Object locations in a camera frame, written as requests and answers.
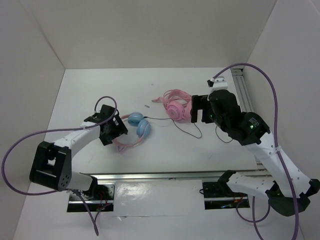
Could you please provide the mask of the side aluminium rail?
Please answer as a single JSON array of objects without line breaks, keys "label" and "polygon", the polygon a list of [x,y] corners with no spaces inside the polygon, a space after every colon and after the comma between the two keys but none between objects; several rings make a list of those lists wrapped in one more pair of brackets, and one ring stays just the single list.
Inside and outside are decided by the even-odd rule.
[{"label": "side aluminium rail", "polygon": [[252,112],[253,105],[249,96],[247,86],[245,84],[245,79],[243,76],[242,69],[232,68],[231,70],[232,78],[235,84],[236,92],[239,98],[239,103],[242,111]]}]

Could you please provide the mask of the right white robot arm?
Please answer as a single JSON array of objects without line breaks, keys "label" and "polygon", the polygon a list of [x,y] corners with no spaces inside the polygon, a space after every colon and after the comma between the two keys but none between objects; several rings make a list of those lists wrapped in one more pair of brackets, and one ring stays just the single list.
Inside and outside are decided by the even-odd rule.
[{"label": "right white robot arm", "polygon": [[227,170],[218,179],[218,190],[223,196],[244,193],[268,201],[270,206],[285,217],[304,212],[310,204],[309,197],[320,190],[318,179],[302,173],[286,153],[276,146],[269,126],[254,112],[244,112],[236,96],[226,89],[210,95],[191,98],[191,122],[198,120],[215,123],[230,138],[250,151],[267,169],[272,179],[254,179],[234,170]]}]

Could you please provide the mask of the blue pink cat-ear headphones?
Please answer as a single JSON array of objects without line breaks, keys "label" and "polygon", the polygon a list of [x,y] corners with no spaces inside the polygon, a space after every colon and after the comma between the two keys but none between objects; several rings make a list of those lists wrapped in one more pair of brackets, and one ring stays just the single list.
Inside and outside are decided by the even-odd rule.
[{"label": "blue pink cat-ear headphones", "polygon": [[149,133],[151,132],[151,124],[140,112],[132,112],[130,114],[123,115],[120,118],[122,120],[127,120],[127,122],[131,126],[136,127],[136,135],[138,136],[138,140],[131,144],[125,144],[121,143],[117,139],[114,139],[113,143],[117,146],[118,153],[122,153],[127,148],[132,148],[140,144],[145,138],[148,137]]}]

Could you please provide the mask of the horizontal aluminium rail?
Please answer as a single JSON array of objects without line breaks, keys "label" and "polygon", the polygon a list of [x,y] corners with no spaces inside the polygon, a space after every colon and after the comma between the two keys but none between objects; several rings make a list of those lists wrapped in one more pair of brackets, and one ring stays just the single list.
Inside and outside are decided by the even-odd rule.
[{"label": "horizontal aluminium rail", "polygon": [[104,173],[93,174],[100,183],[150,182],[150,181],[184,181],[201,180],[203,182],[216,181],[226,171],[189,171],[189,172],[149,172],[149,173]]}]

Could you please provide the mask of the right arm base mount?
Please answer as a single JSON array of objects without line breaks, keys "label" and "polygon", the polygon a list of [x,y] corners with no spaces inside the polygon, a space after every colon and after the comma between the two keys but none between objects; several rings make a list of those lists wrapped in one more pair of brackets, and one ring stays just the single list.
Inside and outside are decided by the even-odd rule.
[{"label": "right arm base mount", "polygon": [[199,193],[204,198],[205,210],[222,210],[249,208],[248,195],[241,192],[232,192],[219,182],[203,182]]}]

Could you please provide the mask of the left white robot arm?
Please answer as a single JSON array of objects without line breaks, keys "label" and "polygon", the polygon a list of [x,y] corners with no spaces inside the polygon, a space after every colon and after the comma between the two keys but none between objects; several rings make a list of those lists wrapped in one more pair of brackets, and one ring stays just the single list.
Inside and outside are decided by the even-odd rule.
[{"label": "left white robot arm", "polygon": [[35,152],[29,179],[58,192],[77,190],[86,199],[92,200],[99,193],[98,180],[91,175],[72,171],[72,159],[96,139],[99,139],[103,146],[107,146],[127,133],[128,129],[118,110],[103,105],[100,112],[87,117],[78,130],[53,142],[40,143]]}]

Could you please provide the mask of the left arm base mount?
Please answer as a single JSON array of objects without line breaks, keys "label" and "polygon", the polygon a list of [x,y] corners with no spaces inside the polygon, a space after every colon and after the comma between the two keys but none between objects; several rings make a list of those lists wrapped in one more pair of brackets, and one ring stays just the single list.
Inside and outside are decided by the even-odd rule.
[{"label": "left arm base mount", "polygon": [[114,211],[114,196],[115,185],[113,183],[99,184],[97,191],[89,193],[88,191],[78,190],[79,194],[73,191],[69,194],[67,212],[81,213],[86,212],[87,209],[91,212],[113,212]]}]

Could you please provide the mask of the pink wired headphones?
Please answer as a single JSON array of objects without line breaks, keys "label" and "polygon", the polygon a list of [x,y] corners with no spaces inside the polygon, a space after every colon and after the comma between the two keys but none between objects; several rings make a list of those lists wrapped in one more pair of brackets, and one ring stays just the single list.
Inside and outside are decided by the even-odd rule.
[{"label": "pink wired headphones", "polygon": [[167,115],[175,121],[191,120],[192,96],[183,90],[167,90],[152,102],[162,103]]}]

